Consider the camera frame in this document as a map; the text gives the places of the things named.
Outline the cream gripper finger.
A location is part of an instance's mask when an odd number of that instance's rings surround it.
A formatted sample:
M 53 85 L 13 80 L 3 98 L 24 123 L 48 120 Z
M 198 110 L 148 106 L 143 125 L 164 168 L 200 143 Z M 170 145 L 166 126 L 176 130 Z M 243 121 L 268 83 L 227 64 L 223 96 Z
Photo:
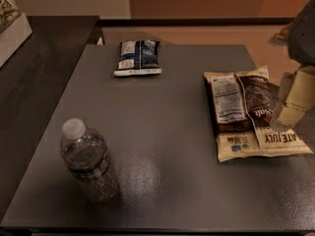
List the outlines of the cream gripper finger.
M 279 114 L 277 116 L 277 120 L 285 126 L 295 126 L 301 118 L 305 115 L 305 112 L 291 107 L 282 105 L 281 109 L 279 111 Z
M 285 104 L 297 109 L 309 109 L 314 103 L 315 67 L 301 67 L 293 74 Z

